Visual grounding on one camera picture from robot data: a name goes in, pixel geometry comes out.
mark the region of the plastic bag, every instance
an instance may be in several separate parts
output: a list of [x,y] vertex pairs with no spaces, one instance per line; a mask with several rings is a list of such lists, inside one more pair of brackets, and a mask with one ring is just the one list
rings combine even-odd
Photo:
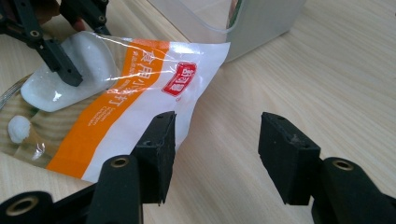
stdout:
[[[93,52],[108,51],[111,61],[105,55],[95,65],[87,65],[95,55],[86,52],[87,46],[76,48],[73,43],[92,37],[94,42],[100,40],[106,46],[106,50]],[[97,181],[104,161],[130,154],[152,118],[163,112],[177,114],[178,149],[187,136],[198,98],[229,49],[228,43],[177,43],[88,32],[78,33],[66,43],[69,46],[65,51],[71,60],[79,60],[77,68],[85,76],[84,81],[93,80],[90,76],[99,78],[83,81],[77,88],[60,87],[66,84],[57,80],[46,65],[37,70],[21,92],[27,102],[39,109],[30,118],[31,127],[44,137],[36,140],[35,147],[22,142],[15,154],[32,164],[91,182]],[[40,93],[42,88],[46,88],[45,94]],[[38,145],[56,147],[56,152],[49,155],[47,149],[38,149]]]

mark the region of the hand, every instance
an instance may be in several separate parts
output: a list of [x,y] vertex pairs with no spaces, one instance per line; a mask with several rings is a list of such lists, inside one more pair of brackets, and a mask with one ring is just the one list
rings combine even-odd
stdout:
[[[59,4],[56,0],[31,0],[31,3],[40,24],[44,24],[50,21],[52,17],[59,15]],[[78,20],[71,25],[76,31],[85,30],[85,25],[81,18],[78,18]]]

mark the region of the orange and white package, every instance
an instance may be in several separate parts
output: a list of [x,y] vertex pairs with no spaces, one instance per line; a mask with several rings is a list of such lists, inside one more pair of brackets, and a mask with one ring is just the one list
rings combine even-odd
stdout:
[[[108,73],[105,76],[100,74],[100,80],[105,82],[100,84],[102,89],[98,90],[96,84],[90,86],[82,83],[84,88],[81,91],[85,95],[73,93],[73,97],[80,99],[70,102],[102,92],[79,114],[46,169],[96,182],[103,162],[117,155],[130,154],[152,118],[158,114],[167,111],[175,111],[177,114],[176,149],[179,148],[188,134],[195,104],[223,64],[230,45],[118,38],[82,32],[72,36],[75,40],[71,41],[69,48],[74,51],[70,54],[73,58],[82,58],[85,63],[95,60],[97,55],[91,55],[86,50],[81,53],[82,56],[78,55],[78,52],[75,53],[78,49],[73,48],[73,43],[87,35],[94,36],[94,41],[100,40],[108,48],[94,51],[95,54],[110,52],[113,62],[103,62],[110,63],[105,69],[102,69],[101,62],[95,62],[95,66],[91,66],[93,70],[96,69],[92,71],[92,76],[99,76],[97,73],[101,70],[98,67]],[[83,65],[82,69],[91,68]],[[36,86],[43,82],[40,80],[42,77],[42,74],[31,77],[32,80],[26,82],[30,84],[26,86]],[[61,90],[56,90],[56,85],[52,85],[52,88],[54,89],[49,91],[53,96],[50,93],[42,94],[45,95],[42,97],[49,95],[48,99],[37,99],[41,96],[26,94],[26,98],[33,97],[26,101],[33,101],[32,104],[42,101],[42,105],[58,104],[63,96],[72,94],[70,91],[59,93]]]

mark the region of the table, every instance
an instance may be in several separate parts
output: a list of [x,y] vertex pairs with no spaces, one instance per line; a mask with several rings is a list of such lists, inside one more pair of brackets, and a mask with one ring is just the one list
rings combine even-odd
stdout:
[[[145,204],[145,222],[313,223],[309,206],[282,203],[262,166],[263,111],[396,196],[395,12],[394,0],[307,0],[289,32],[224,64],[195,107],[166,203]],[[186,41],[146,0],[111,1],[107,13],[113,35]],[[61,40],[74,33],[60,17],[44,28]],[[42,61],[8,36],[0,46],[2,93]],[[0,155],[0,202],[36,189],[58,201],[89,185]]]

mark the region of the wooden table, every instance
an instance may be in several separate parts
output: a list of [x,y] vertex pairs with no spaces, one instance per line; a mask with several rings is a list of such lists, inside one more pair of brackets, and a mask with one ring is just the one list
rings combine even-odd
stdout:
[[[107,12],[113,35],[186,41],[146,0],[112,1]],[[308,0],[288,33],[224,64],[195,108],[166,204],[144,205],[145,222],[313,223],[310,207],[282,203],[262,166],[263,111],[396,196],[395,12],[394,0]],[[62,18],[45,29],[74,33]],[[8,36],[0,46],[1,93],[42,61]],[[0,202],[36,189],[57,201],[88,185],[0,155]]]

